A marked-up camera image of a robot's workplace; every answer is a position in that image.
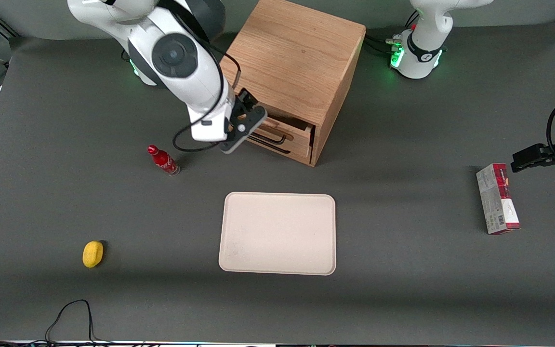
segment green indicator light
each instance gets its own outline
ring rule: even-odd
[[[394,53],[393,57],[391,57],[391,65],[393,67],[398,67],[399,63],[401,62],[401,58],[403,56],[404,56],[404,49],[400,47],[399,50]]]
[[[134,65],[134,63],[132,61],[130,61],[130,65],[132,65],[132,68],[134,68],[134,75],[138,76],[138,70],[136,70],[136,66]]]
[[[438,62],[440,62],[440,56],[442,55],[442,49],[438,52],[438,58],[436,58],[436,62],[434,63],[434,67],[438,66]]]

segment wooden cabinet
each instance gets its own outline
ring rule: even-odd
[[[365,27],[285,0],[259,0],[228,49],[269,118],[249,138],[315,166],[350,89]],[[233,82],[237,68],[222,59]]]

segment coca-cola bottle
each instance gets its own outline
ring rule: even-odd
[[[171,156],[169,156],[165,151],[162,151],[155,145],[150,145],[147,147],[147,152],[151,154],[151,158],[153,158],[154,163],[163,169],[169,176],[175,176],[179,173],[179,165],[177,165],[176,162],[172,160]]]

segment bottle cap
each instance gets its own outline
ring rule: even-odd
[[[149,154],[151,154],[152,156],[158,154],[159,151],[160,149],[158,149],[158,147],[156,147],[155,145],[150,145],[149,147],[147,147],[147,152],[149,152]]]

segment open drawer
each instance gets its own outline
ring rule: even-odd
[[[269,114],[248,140],[281,154],[309,158],[313,130],[313,125],[302,120]]]

